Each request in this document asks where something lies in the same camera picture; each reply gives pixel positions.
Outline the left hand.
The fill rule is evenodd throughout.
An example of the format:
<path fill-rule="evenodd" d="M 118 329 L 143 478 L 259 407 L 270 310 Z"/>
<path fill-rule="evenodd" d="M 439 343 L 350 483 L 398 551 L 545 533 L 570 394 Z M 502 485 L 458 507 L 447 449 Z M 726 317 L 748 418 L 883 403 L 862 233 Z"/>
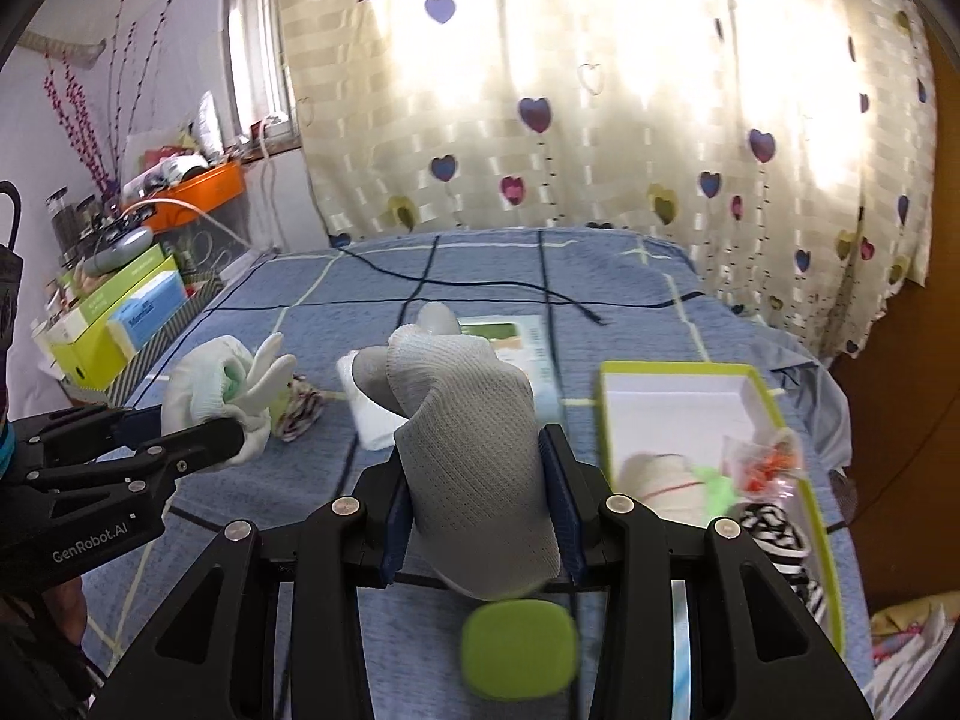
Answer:
<path fill-rule="evenodd" d="M 44 603 L 71 645 L 80 645 L 88 622 L 83 579 L 76 577 L 43 594 Z"/>

